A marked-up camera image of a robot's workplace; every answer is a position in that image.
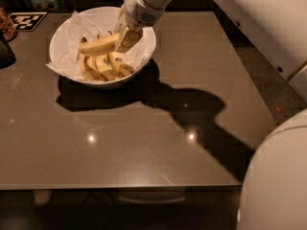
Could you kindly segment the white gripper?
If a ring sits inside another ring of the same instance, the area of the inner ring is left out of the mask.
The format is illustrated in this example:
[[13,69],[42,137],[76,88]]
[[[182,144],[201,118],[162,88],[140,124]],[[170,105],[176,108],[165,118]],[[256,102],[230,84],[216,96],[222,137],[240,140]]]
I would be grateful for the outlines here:
[[[163,9],[155,8],[145,0],[124,0],[113,29],[114,33],[119,33],[115,51],[119,53],[129,51],[143,37],[141,30],[144,27],[152,27],[163,13]],[[125,17],[128,27],[121,29]]]

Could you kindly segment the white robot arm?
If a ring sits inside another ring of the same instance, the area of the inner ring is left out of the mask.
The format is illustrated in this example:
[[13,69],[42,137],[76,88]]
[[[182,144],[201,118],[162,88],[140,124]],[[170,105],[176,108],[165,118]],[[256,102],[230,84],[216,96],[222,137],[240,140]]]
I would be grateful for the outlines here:
[[[154,25],[173,0],[124,0],[118,25]],[[266,59],[255,77],[262,94],[307,101],[307,0],[213,0]],[[199,230],[307,230],[307,108],[297,109],[261,143],[248,164],[232,217]]]

